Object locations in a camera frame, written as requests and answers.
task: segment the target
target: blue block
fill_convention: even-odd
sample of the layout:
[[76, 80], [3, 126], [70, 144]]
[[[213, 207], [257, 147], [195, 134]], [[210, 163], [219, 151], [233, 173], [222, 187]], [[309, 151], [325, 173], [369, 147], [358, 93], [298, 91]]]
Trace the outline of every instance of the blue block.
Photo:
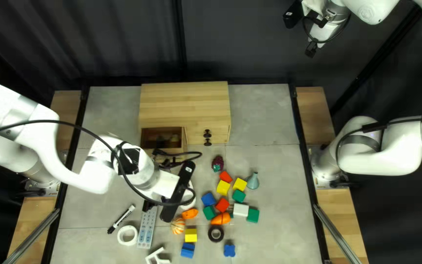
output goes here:
[[224, 256], [235, 256], [235, 246], [234, 245], [224, 245]]
[[195, 253], [195, 245], [184, 243], [180, 255], [187, 258], [193, 258]]
[[203, 202], [205, 207], [216, 204], [216, 200], [214, 199], [212, 193], [207, 193], [203, 195], [203, 197], [201, 197], [201, 201]]

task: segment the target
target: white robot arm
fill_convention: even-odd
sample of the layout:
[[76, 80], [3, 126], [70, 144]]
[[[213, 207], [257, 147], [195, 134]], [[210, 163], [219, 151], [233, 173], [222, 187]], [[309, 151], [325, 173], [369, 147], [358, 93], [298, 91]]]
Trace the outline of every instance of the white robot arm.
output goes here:
[[[0, 85], [0, 128], [37, 120], [58, 121], [59, 117], [51, 109]], [[58, 158], [55, 145], [57, 130], [57, 123], [31, 123], [0, 131], [0, 165], [35, 181], [46, 182], [56, 178], [91, 193], [107, 192], [113, 178], [119, 175], [118, 161], [113, 159], [110, 149], [96, 140], [81, 172], [76, 174]], [[194, 165], [187, 165], [188, 179], [180, 184], [183, 188], [179, 188], [179, 180], [183, 181], [183, 177], [160, 170], [140, 147], [111, 136], [101, 138], [113, 149], [121, 146], [116, 149], [116, 154], [123, 158], [121, 167], [126, 172], [128, 184], [150, 200], [158, 201], [165, 196], [175, 197], [175, 202], [180, 203], [194, 170], [194, 167], [189, 167]]]
[[[354, 13], [362, 21], [376, 25], [384, 21], [400, 0], [303, 0], [303, 15], [310, 11], [318, 14], [321, 26], [314, 24], [310, 29], [312, 38], [323, 42], [337, 34], [338, 30]], [[422, 8], [422, 0], [414, 0]], [[321, 48], [324, 43], [317, 43]]]
[[370, 117], [354, 117], [311, 163], [319, 180], [337, 179], [341, 170], [354, 174], [399, 176], [418, 169], [422, 159], [422, 116], [398, 118], [369, 132]]

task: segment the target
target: gray table surface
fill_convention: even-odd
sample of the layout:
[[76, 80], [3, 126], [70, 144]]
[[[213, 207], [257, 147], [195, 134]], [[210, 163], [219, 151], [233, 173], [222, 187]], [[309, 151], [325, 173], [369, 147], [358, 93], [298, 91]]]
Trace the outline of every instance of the gray table surface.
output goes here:
[[[113, 133], [138, 144], [139, 98], [141, 87], [92, 87], [83, 126], [97, 134]], [[184, 235], [174, 235], [170, 225], [156, 221], [150, 250], [127, 247], [116, 241], [108, 227], [134, 204], [137, 209], [122, 223], [139, 229], [143, 200], [124, 183], [114, 180], [104, 195], [90, 194], [68, 187], [61, 222], [52, 255], [53, 264], [63, 263], [144, 263], [144, 257], [165, 247], [163, 258], [172, 263], [320, 263], [314, 219], [302, 167], [291, 100], [287, 85], [230, 85], [232, 130], [227, 144], [211, 147], [189, 145], [203, 156], [196, 162], [192, 183], [198, 195], [212, 191], [216, 199], [218, 174], [211, 161], [221, 155], [225, 170], [233, 177], [245, 178], [258, 171], [260, 188], [246, 189], [245, 202], [260, 210], [258, 224], [235, 217], [224, 225], [220, 243], [208, 239], [209, 221], [200, 211], [187, 226], [196, 226], [198, 242], [193, 259], [180, 256]], [[79, 172], [93, 139], [81, 135], [73, 170]], [[226, 242], [236, 245], [237, 256], [225, 258]]]

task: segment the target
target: drawer knob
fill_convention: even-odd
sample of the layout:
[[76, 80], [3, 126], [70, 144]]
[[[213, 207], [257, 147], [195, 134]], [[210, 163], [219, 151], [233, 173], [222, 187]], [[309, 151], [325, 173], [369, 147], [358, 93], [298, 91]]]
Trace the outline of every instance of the drawer knob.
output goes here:
[[203, 135], [205, 138], [210, 138], [211, 137], [211, 134], [210, 134], [210, 130], [209, 129], [206, 129], [205, 131], [205, 134]]
[[212, 145], [209, 139], [206, 139], [206, 142], [204, 143], [205, 146], [209, 147]]

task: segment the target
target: marker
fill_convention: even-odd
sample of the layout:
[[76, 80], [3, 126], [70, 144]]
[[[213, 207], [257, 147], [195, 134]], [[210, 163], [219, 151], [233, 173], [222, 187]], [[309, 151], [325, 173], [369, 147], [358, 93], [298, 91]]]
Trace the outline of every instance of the marker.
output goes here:
[[115, 229], [117, 229], [118, 225], [121, 223], [121, 221], [123, 221], [127, 216], [129, 216], [129, 214], [131, 214], [131, 212], [135, 209], [134, 205], [131, 205], [130, 207], [128, 207], [128, 209], [126, 210], [126, 212], [123, 213], [123, 215], [115, 221], [115, 223], [110, 226], [110, 228], [107, 230], [107, 234], [111, 234], [115, 231]]

